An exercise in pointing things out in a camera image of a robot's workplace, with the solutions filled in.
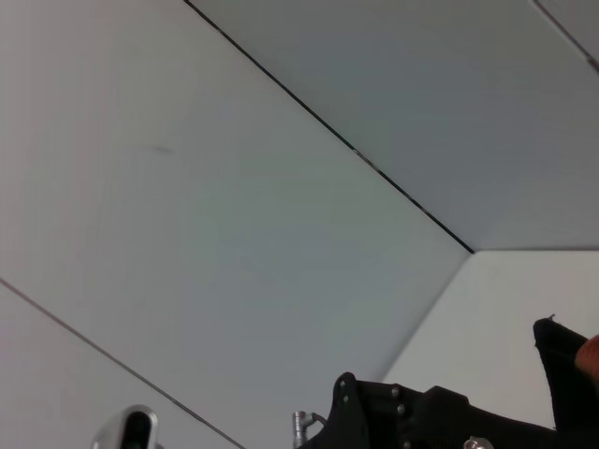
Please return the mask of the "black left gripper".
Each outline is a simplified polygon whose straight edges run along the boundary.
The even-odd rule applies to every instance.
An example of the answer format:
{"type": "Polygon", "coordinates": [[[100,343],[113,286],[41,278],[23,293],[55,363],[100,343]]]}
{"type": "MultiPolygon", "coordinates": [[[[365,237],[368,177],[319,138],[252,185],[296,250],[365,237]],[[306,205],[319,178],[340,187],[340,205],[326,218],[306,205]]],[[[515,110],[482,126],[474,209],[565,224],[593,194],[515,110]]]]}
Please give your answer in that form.
{"type": "Polygon", "coordinates": [[[326,421],[303,448],[553,448],[558,440],[554,430],[483,411],[440,386],[418,392],[350,372],[334,385],[326,421]]]}

